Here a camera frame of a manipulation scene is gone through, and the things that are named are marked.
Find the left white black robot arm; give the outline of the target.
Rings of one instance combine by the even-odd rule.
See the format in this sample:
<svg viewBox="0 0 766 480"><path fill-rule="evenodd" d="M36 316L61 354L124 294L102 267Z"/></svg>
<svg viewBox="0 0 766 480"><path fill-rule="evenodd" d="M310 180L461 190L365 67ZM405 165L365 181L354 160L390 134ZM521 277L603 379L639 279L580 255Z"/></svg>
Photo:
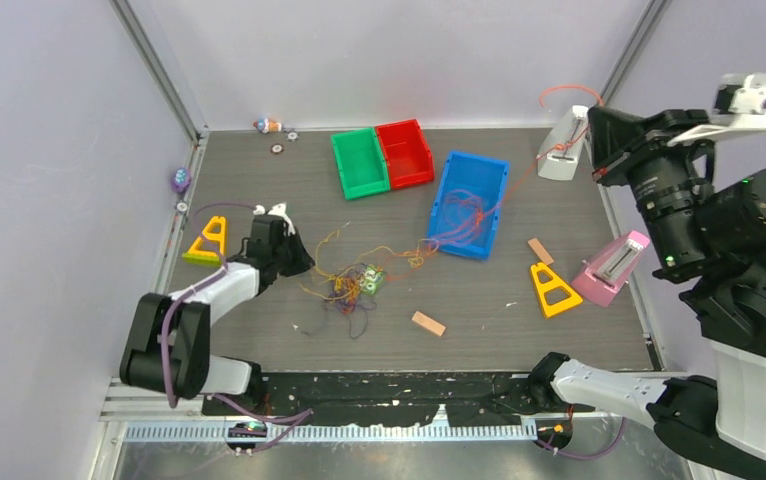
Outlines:
<svg viewBox="0 0 766 480"><path fill-rule="evenodd" d="M211 352L213 325L255 299L278 278L314 265L285 214L254 217L241 251L212 275L170 294L146 293L137 302L119 366L127 386L163 393L171 406L199 395L227 394L239 412L257 412L266 398L249 361Z"/></svg>

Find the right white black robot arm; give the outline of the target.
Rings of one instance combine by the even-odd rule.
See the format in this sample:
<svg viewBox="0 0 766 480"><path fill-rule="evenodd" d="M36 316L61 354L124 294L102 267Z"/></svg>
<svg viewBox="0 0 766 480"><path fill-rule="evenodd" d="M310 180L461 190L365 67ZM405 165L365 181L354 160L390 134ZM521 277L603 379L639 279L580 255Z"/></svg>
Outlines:
<svg viewBox="0 0 766 480"><path fill-rule="evenodd" d="M702 110L594 107L587 117L593 180L631 189L659 257L654 275L689 284L679 298L717 374L642 379L551 352L528 376L531 400L619 415L689 461L766 479L766 168L716 190L714 126Z"/></svg>

